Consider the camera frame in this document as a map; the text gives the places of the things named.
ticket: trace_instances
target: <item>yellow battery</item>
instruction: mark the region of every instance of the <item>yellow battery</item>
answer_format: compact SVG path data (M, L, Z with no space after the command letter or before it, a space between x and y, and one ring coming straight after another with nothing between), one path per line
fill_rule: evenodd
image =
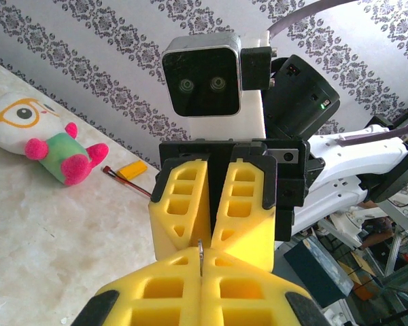
M148 167L143 161L136 161L123 168L120 168L116 173L120 177L130 181L131 179L134 179L138 175L141 175L147 171L147 169Z

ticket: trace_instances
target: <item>metal screw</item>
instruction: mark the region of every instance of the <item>metal screw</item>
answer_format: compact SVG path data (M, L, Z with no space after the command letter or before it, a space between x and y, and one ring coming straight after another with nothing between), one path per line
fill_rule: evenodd
M290 162L293 160L293 154L292 153L285 153L283 158L286 160L286 162Z
M198 239L198 253L199 253L199 274L203 276L203 264L204 264L204 249L203 241Z

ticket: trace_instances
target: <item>camera lens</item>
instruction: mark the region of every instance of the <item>camera lens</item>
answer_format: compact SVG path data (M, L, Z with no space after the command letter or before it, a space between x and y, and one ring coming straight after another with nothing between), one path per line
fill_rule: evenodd
M221 92L225 89L226 82L222 77L214 77L210 82L210 88L214 92Z
M193 88L194 88L194 85L193 85L192 81L189 80L189 79L183 79L180 82L180 90L183 93L190 93L190 92L193 91Z

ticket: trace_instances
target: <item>toy's pink foot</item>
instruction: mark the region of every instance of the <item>toy's pink foot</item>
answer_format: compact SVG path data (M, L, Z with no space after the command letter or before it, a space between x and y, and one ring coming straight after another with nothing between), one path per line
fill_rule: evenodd
M39 139L30 139L24 147L24 154L31 160L43 160L48 154L48 145Z
M74 122L68 123L68 125L65 127L65 131L72 138L75 139L77 137L77 133L78 133L77 125Z
M86 151L91 159L90 166L94 168L106 158L109 147L106 144L96 144L86 148Z
M77 185L85 180L92 167L89 159L83 154L75 154L64 160L61 164L61 170L65 176L65 185Z

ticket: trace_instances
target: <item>dark blue box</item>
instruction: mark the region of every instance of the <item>dark blue box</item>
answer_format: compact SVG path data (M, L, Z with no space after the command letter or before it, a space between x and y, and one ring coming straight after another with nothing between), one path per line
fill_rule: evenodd
M347 297L354 286L349 276L314 236L302 240L284 257L323 308Z

